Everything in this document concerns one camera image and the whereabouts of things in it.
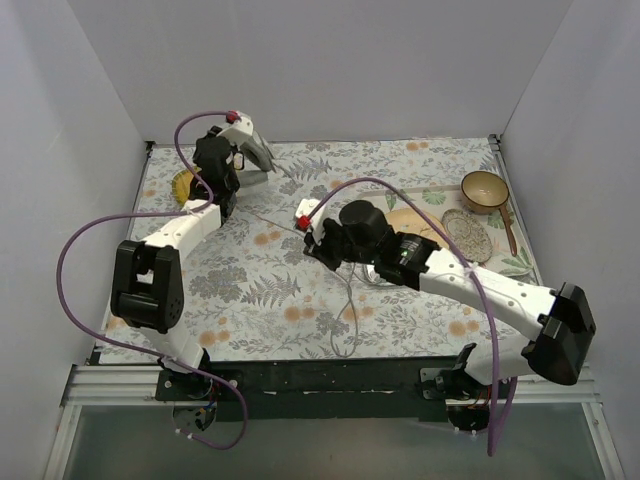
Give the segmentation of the white grey gaming headphones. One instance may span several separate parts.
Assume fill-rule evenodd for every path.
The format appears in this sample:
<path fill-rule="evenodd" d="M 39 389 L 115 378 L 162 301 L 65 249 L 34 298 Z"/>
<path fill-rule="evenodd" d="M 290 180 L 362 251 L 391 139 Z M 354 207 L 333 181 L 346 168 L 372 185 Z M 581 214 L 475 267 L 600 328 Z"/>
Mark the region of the white grey gaming headphones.
<path fill-rule="evenodd" d="M 239 153 L 244 156 L 245 162 L 250 162 L 254 169 L 244 167 L 237 172 L 240 182 L 239 196 L 256 194 L 266 189 L 269 182 L 269 173 L 275 170 L 274 154 L 268 142 L 257 130 L 240 147 Z"/>

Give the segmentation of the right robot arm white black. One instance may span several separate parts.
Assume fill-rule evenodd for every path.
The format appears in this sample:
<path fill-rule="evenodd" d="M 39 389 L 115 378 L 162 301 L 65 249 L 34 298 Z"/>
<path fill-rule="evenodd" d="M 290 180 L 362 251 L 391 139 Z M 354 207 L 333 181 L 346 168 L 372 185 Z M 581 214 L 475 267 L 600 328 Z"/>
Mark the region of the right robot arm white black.
<path fill-rule="evenodd" d="M 577 383 L 596 333 L 580 287 L 551 289 L 464 266 L 437 242 L 395 231 L 365 200 L 348 203 L 332 220 L 319 201 L 304 199 L 295 221 L 305 234 L 305 254 L 332 271 L 344 262 L 368 265 L 388 283 L 489 312 L 516 330 L 505 340 L 466 345 L 451 368 L 424 380 L 427 397 L 464 400 L 493 382 L 530 374 L 559 385 Z"/>

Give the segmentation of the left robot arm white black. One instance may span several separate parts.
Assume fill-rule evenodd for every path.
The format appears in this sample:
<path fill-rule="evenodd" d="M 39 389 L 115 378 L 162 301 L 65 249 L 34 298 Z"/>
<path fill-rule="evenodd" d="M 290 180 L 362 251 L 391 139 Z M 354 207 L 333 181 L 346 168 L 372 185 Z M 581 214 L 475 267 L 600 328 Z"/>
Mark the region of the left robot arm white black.
<path fill-rule="evenodd" d="M 182 263 L 231 216 L 240 189 L 234 156 L 252 133 L 216 127 L 198 139 L 193 161 L 201 179 L 191 182 L 181 215 L 141 241 L 123 241 L 116 251 L 112 314 L 152 343 L 161 365 L 180 374 L 178 387 L 193 400 L 211 392 L 213 377 L 201 367 L 204 349 L 181 322 Z"/>

